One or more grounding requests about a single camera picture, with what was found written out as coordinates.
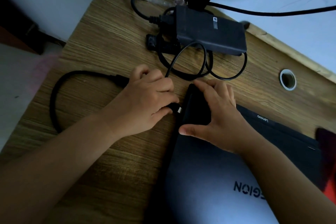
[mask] hand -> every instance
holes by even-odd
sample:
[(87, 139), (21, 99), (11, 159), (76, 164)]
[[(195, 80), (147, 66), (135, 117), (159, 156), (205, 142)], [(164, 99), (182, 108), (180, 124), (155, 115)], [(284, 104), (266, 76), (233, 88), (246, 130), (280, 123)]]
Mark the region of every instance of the hand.
[(208, 102), (211, 122), (207, 126), (182, 125), (179, 133), (203, 139), (222, 150), (243, 154), (253, 144), (251, 138), (260, 138), (261, 135), (236, 109), (233, 88), (221, 80), (209, 80), (206, 83), (196, 80), (194, 84)]
[(104, 107), (99, 115), (117, 139), (141, 133), (154, 125), (178, 103), (173, 81), (164, 78), (160, 70), (137, 66), (131, 73), (128, 85)]

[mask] forearm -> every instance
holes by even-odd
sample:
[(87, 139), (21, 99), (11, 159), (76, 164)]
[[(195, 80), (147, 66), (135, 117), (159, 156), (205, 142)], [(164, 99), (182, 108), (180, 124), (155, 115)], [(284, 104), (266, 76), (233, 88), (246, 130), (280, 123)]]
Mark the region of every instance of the forearm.
[(257, 135), (242, 155), (280, 224), (334, 223), (336, 207), (273, 144)]
[(0, 222), (36, 223), (117, 140), (88, 116), (0, 170)]

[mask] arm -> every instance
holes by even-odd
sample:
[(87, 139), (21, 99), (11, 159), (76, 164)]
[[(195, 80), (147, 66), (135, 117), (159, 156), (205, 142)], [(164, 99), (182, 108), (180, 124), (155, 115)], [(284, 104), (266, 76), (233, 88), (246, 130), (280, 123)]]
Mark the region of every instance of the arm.
[(211, 110), (207, 126), (186, 124), (183, 135), (239, 154), (260, 185), (279, 223), (334, 223), (336, 206), (236, 109), (233, 89), (223, 81), (195, 81)]
[(40, 223), (117, 140), (151, 129), (178, 102), (171, 79), (136, 67), (125, 89), (42, 147), (0, 169), (0, 223)]

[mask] finger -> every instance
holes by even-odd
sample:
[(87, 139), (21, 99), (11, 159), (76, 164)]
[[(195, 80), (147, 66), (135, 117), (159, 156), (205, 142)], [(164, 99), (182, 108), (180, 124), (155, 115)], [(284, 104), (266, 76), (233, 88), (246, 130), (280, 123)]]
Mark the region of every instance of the finger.
[(208, 102), (208, 105), (211, 109), (212, 104), (216, 103), (219, 99), (219, 95), (217, 94), (215, 89), (212, 88), (212, 86), (206, 84), (205, 82), (201, 82), (199, 80), (195, 80), (194, 84), (201, 92), (203, 92), (204, 98)]
[(180, 102), (179, 97), (173, 92), (159, 92), (159, 100), (157, 102), (157, 109), (161, 109), (170, 103)]
[(207, 84), (212, 86), (221, 98), (229, 97), (227, 85), (222, 80), (208, 80)]
[(156, 113), (152, 114), (153, 122), (157, 124), (159, 120), (161, 120), (164, 116), (166, 116), (169, 113), (173, 113), (173, 111), (169, 107), (162, 107)]
[(174, 83), (170, 78), (162, 78), (156, 82), (153, 82), (153, 86), (154, 89), (158, 92), (174, 91)]
[(140, 80), (143, 74), (149, 73), (149, 67), (147, 65), (139, 65), (131, 72), (129, 81), (134, 82)]
[(231, 99), (231, 103), (236, 106), (236, 101), (235, 101), (235, 94), (233, 91), (233, 87), (231, 85), (227, 86), (227, 91), (229, 93), (229, 98)]
[(208, 134), (207, 126), (193, 124), (182, 125), (178, 132), (184, 136), (193, 136), (203, 140), (206, 140), (206, 136)]
[(159, 69), (154, 69), (150, 71), (147, 75), (143, 77), (145, 82), (155, 82), (157, 80), (162, 79), (164, 76)]

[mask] wood grain surface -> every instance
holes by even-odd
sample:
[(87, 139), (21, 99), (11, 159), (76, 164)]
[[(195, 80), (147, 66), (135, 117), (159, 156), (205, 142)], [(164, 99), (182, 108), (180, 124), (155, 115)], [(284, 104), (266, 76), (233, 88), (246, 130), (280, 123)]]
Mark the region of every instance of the wood grain surface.
[[(138, 1), (137, 5), (151, 15), (163, 11), (145, 1)], [(93, 0), (4, 147), (0, 162), (18, 158), (55, 137), (48, 113), (49, 97), (64, 73), (91, 70), (128, 76), (133, 67), (142, 63), (165, 72), (157, 54), (145, 47), (146, 34), (157, 32), (155, 25), (132, 11), (130, 0)], [(310, 137), (314, 137), (317, 127), (336, 132), (336, 84), (255, 36), (246, 33), (246, 39), (246, 70), (229, 82), (237, 103)], [(198, 72), (202, 56), (191, 48), (181, 55), (175, 67)], [(243, 57), (214, 54), (214, 71), (222, 76), (237, 73), (242, 64)], [(278, 76), (284, 68), (296, 75), (297, 88), (292, 92), (280, 86)], [(183, 100), (190, 82), (174, 75), (171, 78)], [(103, 78), (72, 78), (57, 98), (61, 125), (66, 128), (99, 110), (120, 91)], [(174, 125), (175, 117), (168, 115), (153, 129), (114, 144), (68, 191), (45, 222), (141, 223)]]

